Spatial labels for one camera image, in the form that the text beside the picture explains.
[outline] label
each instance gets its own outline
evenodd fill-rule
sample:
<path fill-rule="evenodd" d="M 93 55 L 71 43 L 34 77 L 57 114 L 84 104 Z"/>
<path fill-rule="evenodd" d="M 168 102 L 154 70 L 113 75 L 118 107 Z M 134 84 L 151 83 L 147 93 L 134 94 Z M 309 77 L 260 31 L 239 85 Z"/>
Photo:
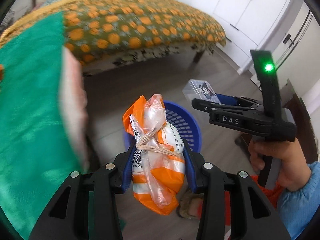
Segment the label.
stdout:
<path fill-rule="evenodd" d="M 167 122 L 164 128 L 162 128 L 163 138 L 165 138 L 168 145 L 173 146 L 175 152 L 183 153 L 183 141 L 179 135 L 177 128 Z"/>
<path fill-rule="evenodd" d="M 143 150 L 136 150 L 132 158 L 132 171 L 134 172 L 143 172 L 142 161 L 141 161 L 141 152 Z"/>
<path fill-rule="evenodd" d="M 230 124 L 230 125 L 235 125 L 235 126 L 241 126 L 242 120 L 230 116 L 223 116 L 219 115 L 218 122 Z"/>
<path fill-rule="evenodd" d="M 133 136 L 138 142 L 140 140 L 140 135 L 138 133 L 138 129 L 136 126 L 136 120 L 132 114 L 129 114 L 129 119 L 130 119 L 130 124 L 131 124 L 132 130 L 133 130 Z"/>

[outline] barcode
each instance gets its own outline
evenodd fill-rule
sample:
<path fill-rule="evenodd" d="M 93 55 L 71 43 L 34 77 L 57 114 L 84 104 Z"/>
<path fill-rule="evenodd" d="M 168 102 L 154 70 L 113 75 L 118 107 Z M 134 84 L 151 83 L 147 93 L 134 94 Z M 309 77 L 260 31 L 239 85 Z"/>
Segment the barcode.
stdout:
<path fill-rule="evenodd" d="M 132 167 L 135 168 L 142 168 L 142 162 L 141 162 L 141 151 L 142 150 L 136 150 L 134 155 L 133 155 L 133 159 L 132 159 Z"/>

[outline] bed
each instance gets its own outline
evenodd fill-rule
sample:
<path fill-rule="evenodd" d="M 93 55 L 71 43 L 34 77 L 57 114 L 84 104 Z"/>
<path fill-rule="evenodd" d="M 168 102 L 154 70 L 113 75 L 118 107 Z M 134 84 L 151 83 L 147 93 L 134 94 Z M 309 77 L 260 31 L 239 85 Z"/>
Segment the bed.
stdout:
<path fill-rule="evenodd" d="M 213 53 L 225 32 L 211 16 L 175 0 L 60 0 L 18 20 L 0 47 L 39 20 L 63 12 L 65 47 L 87 74 L 149 58 L 196 51 Z"/>

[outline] blue plastic basket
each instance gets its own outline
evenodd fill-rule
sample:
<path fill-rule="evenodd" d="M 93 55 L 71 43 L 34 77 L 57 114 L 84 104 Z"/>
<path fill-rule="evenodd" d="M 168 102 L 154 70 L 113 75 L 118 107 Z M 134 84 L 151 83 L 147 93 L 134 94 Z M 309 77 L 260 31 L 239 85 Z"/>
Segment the blue plastic basket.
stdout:
<path fill-rule="evenodd" d="M 167 112 L 167 121 L 174 125 L 182 139 L 186 139 L 191 151 L 200 152 L 202 138 L 201 131 L 193 116 L 182 106 L 173 102 L 164 101 L 165 110 Z M 124 133 L 124 145 L 128 149 L 133 136 Z"/>

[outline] clear plastic box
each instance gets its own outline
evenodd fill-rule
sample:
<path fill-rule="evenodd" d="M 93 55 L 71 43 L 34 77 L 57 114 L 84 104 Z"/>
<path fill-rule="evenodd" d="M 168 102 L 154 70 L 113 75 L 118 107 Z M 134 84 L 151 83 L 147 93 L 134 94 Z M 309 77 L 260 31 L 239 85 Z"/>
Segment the clear plastic box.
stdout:
<path fill-rule="evenodd" d="M 221 104 L 211 85 L 205 80 L 190 79 L 182 92 L 190 105 L 194 98 Z M 195 116 L 200 126 L 204 126 L 209 123 L 208 113 L 194 109 L 194 111 L 192 111 L 192 114 Z"/>

